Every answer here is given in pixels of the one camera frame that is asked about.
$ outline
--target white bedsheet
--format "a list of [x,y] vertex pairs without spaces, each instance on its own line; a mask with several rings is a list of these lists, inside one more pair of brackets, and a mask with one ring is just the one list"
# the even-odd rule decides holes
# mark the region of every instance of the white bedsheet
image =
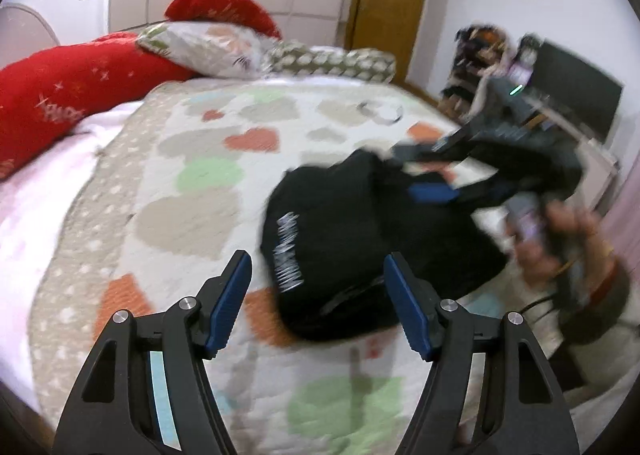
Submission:
[[72,135],[0,183],[0,379],[35,411],[27,321],[66,212],[91,178],[98,154],[142,102],[88,117]]

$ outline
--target metal screw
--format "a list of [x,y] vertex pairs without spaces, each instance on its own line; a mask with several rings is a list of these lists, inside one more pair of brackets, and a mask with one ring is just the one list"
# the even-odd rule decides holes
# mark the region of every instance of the metal screw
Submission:
[[125,310],[119,310],[116,314],[113,315],[113,321],[115,323],[122,323],[123,321],[127,321],[129,317],[129,313]]
[[193,296],[187,296],[186,298],[182,298],[178,305],[182,310],[190,310],[196,306],[197,302]]
[[508,313],[507,319],[514,325],[520,325],[524,321],[522,314],[519,314],[517,312]]
[[448,312],[453,312],[458,308],[458,303],[447,298],[440,302],[440,306]]

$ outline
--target television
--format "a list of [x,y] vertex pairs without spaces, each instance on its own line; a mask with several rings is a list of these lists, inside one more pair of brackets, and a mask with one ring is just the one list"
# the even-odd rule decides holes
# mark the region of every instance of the television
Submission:
[[538,51],[528,87],[548,96],[551,108],[601,142],[606,140],[622,95],[619,82],[548,41]]

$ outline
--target black bag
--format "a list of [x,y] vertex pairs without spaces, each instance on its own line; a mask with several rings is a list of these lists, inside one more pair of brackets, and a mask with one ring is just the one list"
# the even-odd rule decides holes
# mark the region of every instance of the black bag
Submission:
[[400,251],[418,278],[456,299],[489,281],[506,256],[452,204],[420,204],[408,188],[444,183],[412,176],[357,150],[328,168],[287,172],[270,196],[260,250],[284,324],[309,340],[353,337],[398,323],[382,280]]

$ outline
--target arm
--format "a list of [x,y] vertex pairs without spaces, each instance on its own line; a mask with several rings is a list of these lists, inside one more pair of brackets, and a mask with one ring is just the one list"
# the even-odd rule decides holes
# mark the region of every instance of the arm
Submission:
[[[640,324],[640,292],[602,239],[593,214],[560,203],[549,204],[546,213],[553,231],[578,233],[586,247],[584,284],[590,304],[571,317],[559,312],[559,328],[587,382],[587,388],[573,392],[575,405],[612,387],[640,360],[639,334],[632,328]],[[538,243],[516,237],[515,253],[531,287],[546,286],[560,268]]]

